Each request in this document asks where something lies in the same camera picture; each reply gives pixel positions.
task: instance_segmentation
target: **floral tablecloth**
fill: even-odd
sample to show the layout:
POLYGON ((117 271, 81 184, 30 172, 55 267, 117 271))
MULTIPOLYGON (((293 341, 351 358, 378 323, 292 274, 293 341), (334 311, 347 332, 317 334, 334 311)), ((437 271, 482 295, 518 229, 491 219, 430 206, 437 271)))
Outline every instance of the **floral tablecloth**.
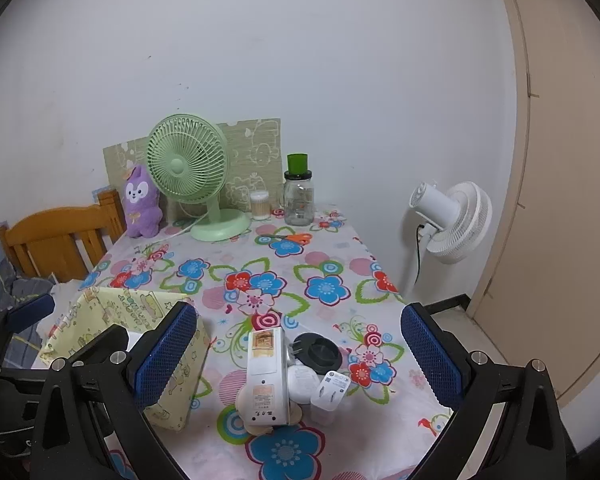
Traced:
MULTIPOLYGON (((155 238, 122 237, 83 286, 169 290, 190 296, 211 338, 189 421, 156 431, 192 479, 407 478, 450 416, 400 334, 404 301, 335 206, 291 228, 282 211, 245 233, 204 243, 170 225, 155 238), (282 325, 293 340, 336 342, 351 387, 331 426, 308 417, 252 437, 235 396, 246 380, 251 330, 282 325)), ((116 465, 134 478, 124 455, 116 465)))

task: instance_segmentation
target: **stuffed animal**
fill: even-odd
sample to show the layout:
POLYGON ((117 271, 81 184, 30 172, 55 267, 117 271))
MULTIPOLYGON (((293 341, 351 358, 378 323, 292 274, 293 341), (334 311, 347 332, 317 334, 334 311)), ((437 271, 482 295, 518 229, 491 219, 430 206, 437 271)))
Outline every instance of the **stuffed animal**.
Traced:
POLYGON ((162 210, 158 207, 160 192, 146 168, 136 165, 126 180, 126 235, 130 238, 152 238, 160 230, 162 210))

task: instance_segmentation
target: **green lid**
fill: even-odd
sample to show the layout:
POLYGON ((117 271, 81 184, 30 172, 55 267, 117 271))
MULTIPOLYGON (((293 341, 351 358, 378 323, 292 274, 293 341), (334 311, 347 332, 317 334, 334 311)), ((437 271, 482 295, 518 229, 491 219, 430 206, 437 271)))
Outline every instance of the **green lid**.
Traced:
POLYGON ((289 153, 286 156, 286 165, 288 166, 289 173, 300 175, 306 173, 306 153, 289 153))

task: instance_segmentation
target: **floor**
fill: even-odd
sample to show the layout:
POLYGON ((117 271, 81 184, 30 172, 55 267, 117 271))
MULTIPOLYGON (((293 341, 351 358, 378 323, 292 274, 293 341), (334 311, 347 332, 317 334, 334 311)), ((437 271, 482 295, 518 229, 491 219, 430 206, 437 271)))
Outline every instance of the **floor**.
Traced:
MULTIPOLYGON (((473 350, 482 350, 493 362, 506 364, 506 361, 502 355, 500 355, 500 352, 498 352, 493 343, 480 327, 465 314, 461 307, 457 306, 449 310, 444 310, 434 314, 432 317, 442 330, 453 333, 458 338, 458 341, 460 341, 469 352, 472 352, 473 350)), ((462 474, 458 477, 459 480, 471 478, 471 476, 478 471, 482 459, 489 449, 491 438, 498 426, 503 406, 503 404, 496 404, 491 410, 491 415, 487 420, 487 424, 475 446, 474 452, 469 457, 464 470, 462 470, 462 474)))

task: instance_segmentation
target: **label sticker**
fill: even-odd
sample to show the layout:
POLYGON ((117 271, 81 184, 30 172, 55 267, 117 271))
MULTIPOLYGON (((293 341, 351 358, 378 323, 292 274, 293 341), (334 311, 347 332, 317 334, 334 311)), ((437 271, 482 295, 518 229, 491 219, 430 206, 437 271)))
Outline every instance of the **label sticker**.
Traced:
POLYGON ((332 377, 325 377, 325 382, 333 381, 334 386, 338 388, 347 388, 349 386, 349 381, 347 381, 346 376, 341 376, 340 374, 334 375, 332 377))
POLYGON ((253 388, 253 409, 270 410, 273 405, 273 384, 259 384, 253 388))
POLYGON ((273 331, 263 330, 253 333, 251 357, 273 357, 273 331))

